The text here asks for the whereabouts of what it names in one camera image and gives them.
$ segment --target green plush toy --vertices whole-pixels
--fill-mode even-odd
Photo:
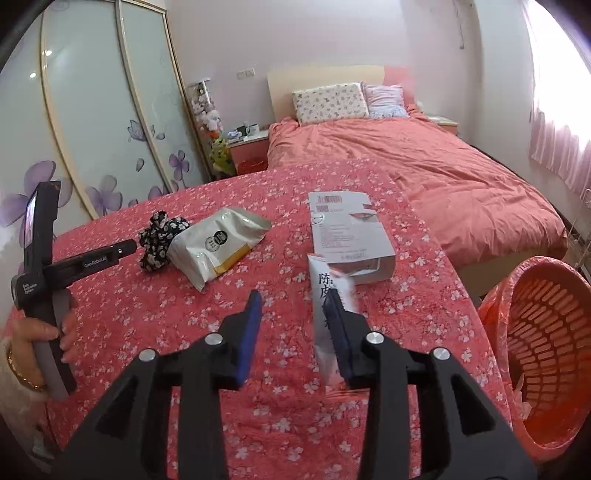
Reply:
[[[228,176],[236,175],[236,167],[232,161],[232,154],[225,138],[217,138],[212,144],[209,159],[213,162],[213,168]]]

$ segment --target gold bracelet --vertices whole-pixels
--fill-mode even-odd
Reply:
[[[10,370],[12,370],[12,373],[15,375],[15,377],[18,378],[18,381],[21,383],[21,385],[35,392],[42,392],[45,390],[45,385],[35,385],[33,382],[27,380],[17,371],[17,368],[14,366],[14,362],[12,361],[12,348],[8,351],[7,359]]]

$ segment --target snack bag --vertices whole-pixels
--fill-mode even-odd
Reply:
[[[257,245],[271,222],[238,207],[224,207],[174,237],[168,257],[199,291]]]

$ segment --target phone screen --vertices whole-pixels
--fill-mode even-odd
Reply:
[[[37,194],[29,201],[27,212],[25,214],[25,248],[31,245],[33,241],[33,220],[35,218],[35,201]]]

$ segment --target pillow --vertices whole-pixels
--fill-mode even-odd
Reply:
[[[300,125],[319,124],[343,118],[367,118],[360,83],[341,83],[292,93]]]
[[[400,85],[368,85],[363,83],[370,118],[408,118],[404,108],[404,90]]]

